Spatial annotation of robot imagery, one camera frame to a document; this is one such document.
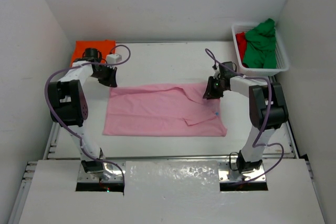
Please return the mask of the orange t shirt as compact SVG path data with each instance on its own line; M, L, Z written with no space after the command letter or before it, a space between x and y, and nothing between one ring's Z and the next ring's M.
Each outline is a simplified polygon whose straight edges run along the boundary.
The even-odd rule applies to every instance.
M116 46L114 40L95 40L95 41L76 41L75 50L71 57L70 66L75 59L82 58L82 55L87 48L95 48L102 54L102 63L105 63L107 55L110 53L112 48Z

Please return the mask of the pink t shirt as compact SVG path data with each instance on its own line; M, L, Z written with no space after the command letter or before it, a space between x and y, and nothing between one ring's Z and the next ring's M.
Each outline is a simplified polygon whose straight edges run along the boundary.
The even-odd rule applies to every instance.
M103 134L110 136L226 136L220 100L203 99L205 83L110 89Z

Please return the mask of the green t shirt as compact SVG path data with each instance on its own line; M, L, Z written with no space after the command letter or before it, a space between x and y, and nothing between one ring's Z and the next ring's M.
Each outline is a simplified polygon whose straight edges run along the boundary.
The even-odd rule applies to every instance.
M243 65L255 69L276 69L276 30L271 18L245 33L247 49Z

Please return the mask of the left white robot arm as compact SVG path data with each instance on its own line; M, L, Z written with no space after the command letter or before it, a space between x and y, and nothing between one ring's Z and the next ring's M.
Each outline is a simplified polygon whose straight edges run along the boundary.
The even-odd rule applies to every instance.
M106 57L96 48L87 48L81 58L73 61L64 77L47 84L47 98L54 110L51 118L61 120L74 141L85 173L100 181L107 182L113 176L113 165L104 163L102 149L88 138L85 120L89 109L82 86L90 77L107 87L116 87L116 63L122 61L119 54L109 53Z

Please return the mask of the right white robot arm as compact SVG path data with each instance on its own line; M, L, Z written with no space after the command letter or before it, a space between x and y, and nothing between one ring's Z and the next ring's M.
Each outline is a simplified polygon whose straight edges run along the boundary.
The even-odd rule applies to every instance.
M249 100L251 130L243 148L237 153L235 168L230 171L244 174L258 170L263 163L266 147L277 129L288 121L288 109L281 84L267 77L248 77L234 70L233 62L214 64L213 76L208 78L203 99L222 98L225 91L237 92Z

